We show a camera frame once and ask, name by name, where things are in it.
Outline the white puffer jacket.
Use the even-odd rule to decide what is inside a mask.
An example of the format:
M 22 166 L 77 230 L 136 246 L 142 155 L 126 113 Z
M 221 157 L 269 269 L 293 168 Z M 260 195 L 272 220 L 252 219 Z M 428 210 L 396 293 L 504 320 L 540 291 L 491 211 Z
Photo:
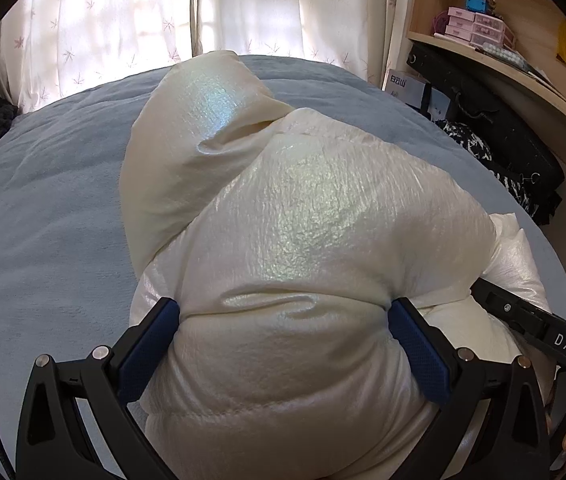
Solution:
M 458 347 L 526 345 L 470 296 L 487 278 L 545 308 L 514 214 L 356 127 L 274 99 L 227 51 L 172 67 L 120 174 L 139 323 L 180 326 L 145 389 L 145 433 L 182 479 L 385 479 L 437 408 L 390 335 L 410 299 Z

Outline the blue fleece bed blanket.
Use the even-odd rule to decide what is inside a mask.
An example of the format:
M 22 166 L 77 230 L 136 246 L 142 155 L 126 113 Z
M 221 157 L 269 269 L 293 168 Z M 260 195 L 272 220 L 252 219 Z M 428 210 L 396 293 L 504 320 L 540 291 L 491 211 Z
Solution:
M 540 309 L 566 320 L 566 275 L 553 249 L 502 185 L 435 125 L 338 68 L 237 57 L 274 99 L 395 144 L 446 171 L 488 214 L 514 214 L 548 300 Z M 143 320 L 130 319 L 139 280 L 124 227 L 120 174 L 132 126 L 172 67 L 22 116 L 0 140 L 0 458 L 14 478 L 18 424 L 38 356 L 58 363 L 85 359 L 94 348 L 114 346 Z M 566 479 L 566 367 L 511 332 L 526 345 L 518 356 L 530 359 L 536 372 L 548 427 L 548 479 Z M 460 471 L 487 405 L 479 404 L 443 479 Z M 121 479 L 88 402 L 79 399 L 77 406 L 102 465 Z

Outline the white labelled box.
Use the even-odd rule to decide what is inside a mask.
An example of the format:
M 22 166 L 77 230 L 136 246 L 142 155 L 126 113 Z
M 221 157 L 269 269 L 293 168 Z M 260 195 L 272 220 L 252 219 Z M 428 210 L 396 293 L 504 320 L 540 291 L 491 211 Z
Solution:
M 425 89 L 426 82 L 419 77 L 401 70 L 388 72 L 385 91 L 413 108 L 422 107 Z

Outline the pink drawer organizer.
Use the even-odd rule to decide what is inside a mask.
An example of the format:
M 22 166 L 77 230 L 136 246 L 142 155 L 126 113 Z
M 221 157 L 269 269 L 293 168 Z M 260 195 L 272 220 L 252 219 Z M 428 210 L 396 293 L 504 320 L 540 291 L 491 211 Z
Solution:
M 448 24 L 444 34 L 465 41 L 483 44 L 486 40 L 501 47 L 514 48 L 516 37 L 512 29 L 499 18 L 476 13 L 457 6 L 448 8 Z

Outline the small blue box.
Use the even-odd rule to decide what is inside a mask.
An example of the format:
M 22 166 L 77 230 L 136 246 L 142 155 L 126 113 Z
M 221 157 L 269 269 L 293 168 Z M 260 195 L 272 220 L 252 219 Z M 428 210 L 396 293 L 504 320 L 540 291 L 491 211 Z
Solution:
M 465 0 L 465 9 L 469 12 L 490 14 L 493 11 L 491 0 Z

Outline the left floral sheer curtain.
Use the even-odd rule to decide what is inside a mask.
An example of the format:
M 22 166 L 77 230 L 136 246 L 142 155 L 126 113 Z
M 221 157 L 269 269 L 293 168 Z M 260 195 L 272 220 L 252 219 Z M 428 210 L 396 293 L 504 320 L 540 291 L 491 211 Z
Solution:
M 0 21 L 0 96 L 22 112 L 191 58 L 191 0 L 18 0 Z

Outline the floral sheer curtain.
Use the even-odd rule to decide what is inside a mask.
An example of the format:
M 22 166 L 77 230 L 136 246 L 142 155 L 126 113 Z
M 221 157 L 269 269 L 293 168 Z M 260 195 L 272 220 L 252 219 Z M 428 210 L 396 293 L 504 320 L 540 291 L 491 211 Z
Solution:
M 190 0 L 192 52 L 304 58 L 385 87 L 410 0 Z
M 0 21 L 0 96 L 22 112 L 191 58 L 191 0 L 18 0 Z

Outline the right floral sheer curtain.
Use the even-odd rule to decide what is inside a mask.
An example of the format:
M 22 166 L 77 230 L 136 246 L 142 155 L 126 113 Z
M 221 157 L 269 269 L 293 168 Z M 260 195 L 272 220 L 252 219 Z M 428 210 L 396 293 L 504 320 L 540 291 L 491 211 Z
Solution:
M 410 0 L 190 0 L 192 52 L 304 58 L 385 87 Z

